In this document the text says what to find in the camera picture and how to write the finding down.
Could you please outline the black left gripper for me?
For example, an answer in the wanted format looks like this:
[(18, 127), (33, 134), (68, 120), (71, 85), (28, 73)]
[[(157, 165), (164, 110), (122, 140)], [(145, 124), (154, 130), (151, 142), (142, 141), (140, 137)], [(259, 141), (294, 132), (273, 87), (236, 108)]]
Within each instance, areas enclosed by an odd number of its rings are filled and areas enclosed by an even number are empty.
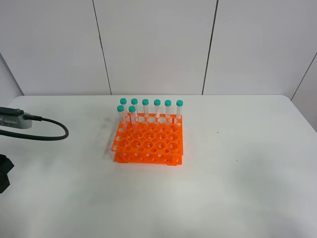
[(3, 193), (10, 186), (8, 173), (13, 168), (12, 161), (6, 155), (0, 154), (0, 193)]

